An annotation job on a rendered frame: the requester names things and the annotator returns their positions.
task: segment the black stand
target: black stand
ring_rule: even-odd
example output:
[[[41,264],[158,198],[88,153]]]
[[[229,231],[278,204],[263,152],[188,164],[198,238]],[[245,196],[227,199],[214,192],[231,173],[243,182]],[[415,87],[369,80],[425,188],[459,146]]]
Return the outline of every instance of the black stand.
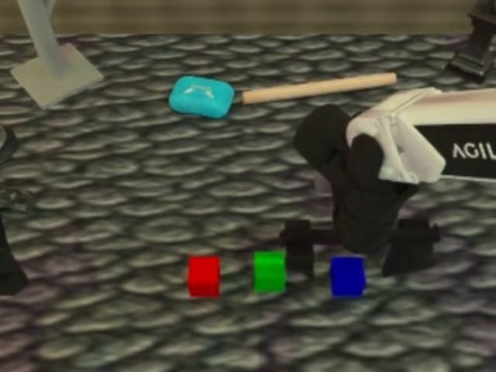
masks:
[[[437,225],[430,226],[427,221],[419,219],[399,220],[391,234],[391,248],[382,268],[383,277],[430,268],[434,264],[433,244],[440,239]],[[287,270],[310,278],[315,276],[313,246],[339,244],[333,229],[313,229],[308,220],[286,221],[279,241],[286,247]]]
[[[456,53],[446,69],[482,84],[493,67],[491,41],[496,33],[495,2],[477,0],[468,16],[473,30],[467,46]]]

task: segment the metal post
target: metal post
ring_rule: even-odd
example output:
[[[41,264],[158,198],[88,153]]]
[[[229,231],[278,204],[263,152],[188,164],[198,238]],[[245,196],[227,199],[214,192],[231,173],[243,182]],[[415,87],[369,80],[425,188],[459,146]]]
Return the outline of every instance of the metal post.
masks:
[[[50,9],[47,9],[43,0],[17,0],[17,3],[46,72],[54,78],[61,78],[64,74],[64,59],[50,25],[49,14],[55,1],[48,1]]]

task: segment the blue cube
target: blue cube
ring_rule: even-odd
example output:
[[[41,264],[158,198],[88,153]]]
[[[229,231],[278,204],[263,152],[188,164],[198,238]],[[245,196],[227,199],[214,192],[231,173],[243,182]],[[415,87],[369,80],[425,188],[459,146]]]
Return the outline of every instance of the blue cube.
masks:
[[[333,257],[329,268],[333,297],[362,297],[367,279],[362,257]]]
[[[224,81],[198,76],[183,76],[176,81],[169,96],[169,106],[183,114],[221,119],[234,99],[234,89]]]

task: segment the cube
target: cube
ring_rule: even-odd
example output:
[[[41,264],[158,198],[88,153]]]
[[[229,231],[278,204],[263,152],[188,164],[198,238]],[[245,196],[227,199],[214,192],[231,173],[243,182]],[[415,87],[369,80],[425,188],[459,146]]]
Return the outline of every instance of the cube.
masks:
[[[189,257],[188,290],[191,297],[215,298],[220,296],[219,257]]]
[[[362,297],[367,284],[363,257],[333,257],[329,268],[333,297]]]
[[[234,99],[234,89],[224,81],[198,76],[180,77],[172,88],[169,106],[177,112],[221,119]]]
[[[257,293],[283,292],[286,289],[284,252],[255,252],[254,290]]]

